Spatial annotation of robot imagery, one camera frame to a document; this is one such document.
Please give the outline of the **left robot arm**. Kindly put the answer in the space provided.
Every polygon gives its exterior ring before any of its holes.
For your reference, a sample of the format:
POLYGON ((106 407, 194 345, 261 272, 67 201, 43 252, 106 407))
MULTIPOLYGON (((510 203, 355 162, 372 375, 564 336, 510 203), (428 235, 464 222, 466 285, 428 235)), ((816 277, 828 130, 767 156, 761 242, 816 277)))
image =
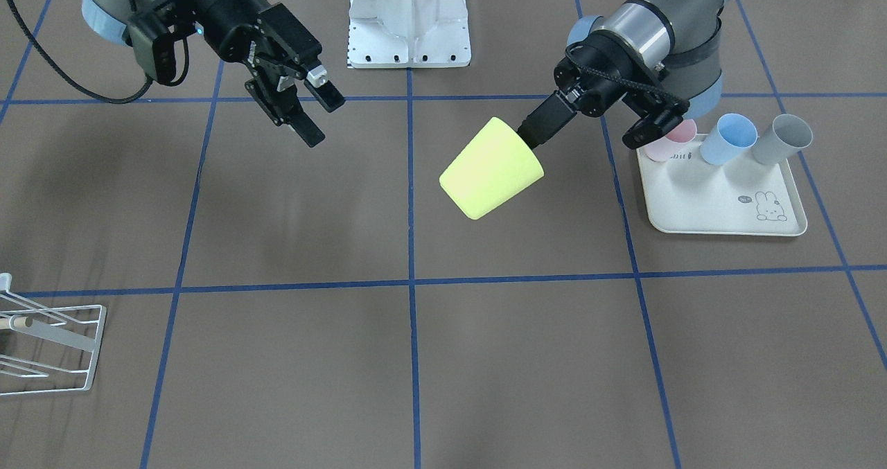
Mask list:
POLYGON ((732 0, 627 0, 607 17, 583 17, 554 69, 556 90, 520 124, 530 149, 577 114, 625 103, 639 119, 623 136, 640 149, 719 102, 721 12, 732 0))

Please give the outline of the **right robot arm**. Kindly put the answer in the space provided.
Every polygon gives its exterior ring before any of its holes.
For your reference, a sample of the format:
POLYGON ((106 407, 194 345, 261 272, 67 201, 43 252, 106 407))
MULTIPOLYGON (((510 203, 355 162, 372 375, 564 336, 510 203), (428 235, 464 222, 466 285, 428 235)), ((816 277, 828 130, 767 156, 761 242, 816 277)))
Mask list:
POLYGON ((190 69, 188 39, 200 34, 227 64, 241 64, 250 73, 245 87, 276 126, 288 126, 308 146, 324 133, 304 111, 298 84, 327 111, 345 99, 329 80, 320 61, 322 44, 282 3, 269 0, 82 0, 83 21, 105 40, 129 46, 145 81, 124 98, 102 96, 83 87, 45 51, 20 15, 6 0, 14 20, 42 59, 70 87, 98 102, 136 102, 155 84, 176 87, 190 69))

